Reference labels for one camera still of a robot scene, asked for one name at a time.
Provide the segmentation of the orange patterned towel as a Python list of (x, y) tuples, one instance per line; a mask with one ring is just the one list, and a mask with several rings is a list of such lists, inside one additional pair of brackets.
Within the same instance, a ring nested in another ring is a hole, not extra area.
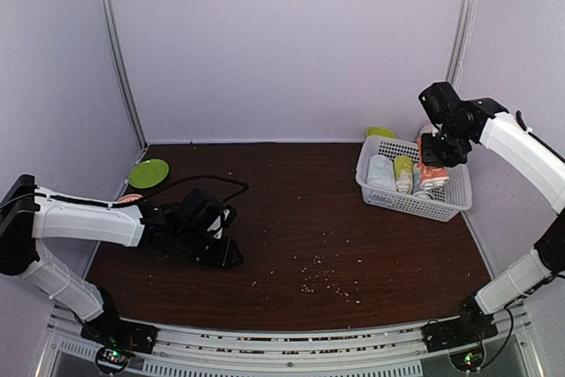
[(446, 168), (439, 168), (424, 164), (424, 151), (422, 137), (418, 138), (418, 154), (419, 162), (423, 166), (422, 169), (422, 188), (425, 190), (433, 190), (443, 187), (449, 181), (449, 174)]

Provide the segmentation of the blue polka dot towel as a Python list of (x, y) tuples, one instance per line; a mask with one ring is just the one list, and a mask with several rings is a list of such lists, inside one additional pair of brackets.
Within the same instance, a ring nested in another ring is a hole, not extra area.
[(432, 200), (433, 194), (430, 190), (425, 190), (422, 188), (421, 181), (422, 181), (422, 169), (423, 166), (421, 164), (415, 165), (413, 168), (413, 188), (412, 194), (420, 199), (425, 200)]

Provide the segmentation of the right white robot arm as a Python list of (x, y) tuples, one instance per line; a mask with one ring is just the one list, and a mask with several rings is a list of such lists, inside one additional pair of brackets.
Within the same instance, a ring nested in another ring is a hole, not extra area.
[(433, 83), (418, 97), (435, 134), (420, 142), (423, 164), (453, 168), (467, 162), (473, 144), (497, 154), (546, 199), (556, 217), (522, 258), (462, 304), (453, 336), (472, 342), (486, 329), (486, 316), (501, 310), (564, 270), (564, 159), (491, 98), (464, 101), (447, 81)]

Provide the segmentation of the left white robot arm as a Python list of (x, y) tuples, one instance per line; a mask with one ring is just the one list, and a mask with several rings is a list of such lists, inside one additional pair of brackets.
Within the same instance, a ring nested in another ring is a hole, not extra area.
[(195, 188), (182, 200), (156, 205), (148, 197), (126, 202), (73, 198), (20, 176), (1, 202), (1, 273), (32, 282), (66, 305), (108, 345), (118, 345), (127, 327), (110, 294), (71, 271), (46, 246), (48, 238), (146, 247), (200, 265), (230, 269), (244, 261), (225, 231), (237, 211)]

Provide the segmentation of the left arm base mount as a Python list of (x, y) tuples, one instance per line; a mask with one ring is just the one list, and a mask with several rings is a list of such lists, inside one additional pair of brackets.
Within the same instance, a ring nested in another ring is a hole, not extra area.
[(103, 375), (115, 376), (139, 354), (154, 351), (158, 333), (154, 326), (123, 320), (113, 310), (91, 321), (76, 313), (74, 318), (81, 326), (80, 336), (101, 345), (94, 354), (94, 364)]

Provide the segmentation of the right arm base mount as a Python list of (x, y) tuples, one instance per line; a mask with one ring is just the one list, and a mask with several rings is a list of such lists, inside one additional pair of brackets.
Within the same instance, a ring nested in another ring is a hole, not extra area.
[(498, 335), (491, 314), (484, 314), (472, 298), (465, 299), (455, 318), (430, 320), (422, 327), (429, 353), (450, 351), (451, 365), (463, 373), (476, 373), (486, 363), (486, 339)]

